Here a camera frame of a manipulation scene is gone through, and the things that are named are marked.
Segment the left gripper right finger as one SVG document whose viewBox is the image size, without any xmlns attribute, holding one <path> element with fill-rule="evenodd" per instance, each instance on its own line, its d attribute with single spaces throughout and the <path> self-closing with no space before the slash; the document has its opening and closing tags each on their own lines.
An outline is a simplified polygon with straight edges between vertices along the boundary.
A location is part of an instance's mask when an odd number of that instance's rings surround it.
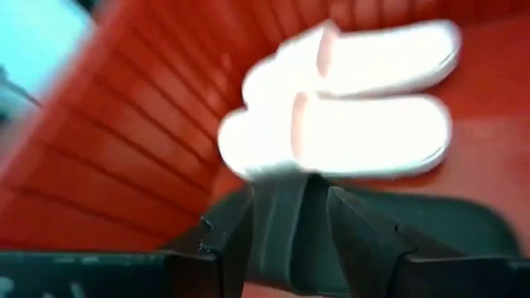
<svg viewBox="0 0 530 298">
<path fill-rule="evenodd" d="M 529 260 L 472 256 L 329 190 L 329 228 L 352 297 L 527 297 Z"/>
</svg>

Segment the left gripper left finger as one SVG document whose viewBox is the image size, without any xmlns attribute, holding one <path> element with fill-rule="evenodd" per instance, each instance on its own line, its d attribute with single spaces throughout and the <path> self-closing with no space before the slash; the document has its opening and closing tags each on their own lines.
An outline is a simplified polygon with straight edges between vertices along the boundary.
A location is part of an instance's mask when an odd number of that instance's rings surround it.
<svg viewBox="0 0 530 298">
<path fill-rule="evenodd" d="M 239 297 L 252 238 L 253 188 L 246 187 L 155 252 L 2 252 L 1 295 Z"/>
</svg>

